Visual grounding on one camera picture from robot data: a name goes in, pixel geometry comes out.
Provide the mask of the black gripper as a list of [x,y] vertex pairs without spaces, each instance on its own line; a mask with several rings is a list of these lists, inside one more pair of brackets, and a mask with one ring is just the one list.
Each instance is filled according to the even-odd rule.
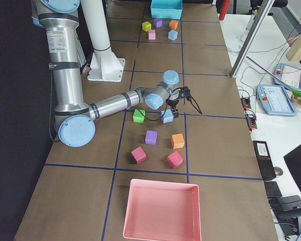
[[176,108],[177,104],[179,103],[180,99],[180,90],[177,89],[173,92],[173,94],[168,98],[168,105],[172,108],[172,114],[174,118],[179,117],[179,111]]

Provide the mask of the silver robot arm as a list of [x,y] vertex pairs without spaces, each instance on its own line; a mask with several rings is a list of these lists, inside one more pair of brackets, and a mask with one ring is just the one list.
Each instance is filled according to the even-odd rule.
[[90,79],[119,82],[125,60],[113,53],[102,1],[32,1],[33,23],[46,30],[57,106],[55,129],[60,141],[70,147],[89,143],[95,134],[94,121],[145,103],[153,110],[173,105],[181,98],[177,72],[168,70],[155,88],[139,87],[102,101],[87,104],[80,74],[82,48],[77,36],[78,8],[82,8],[93,47]]

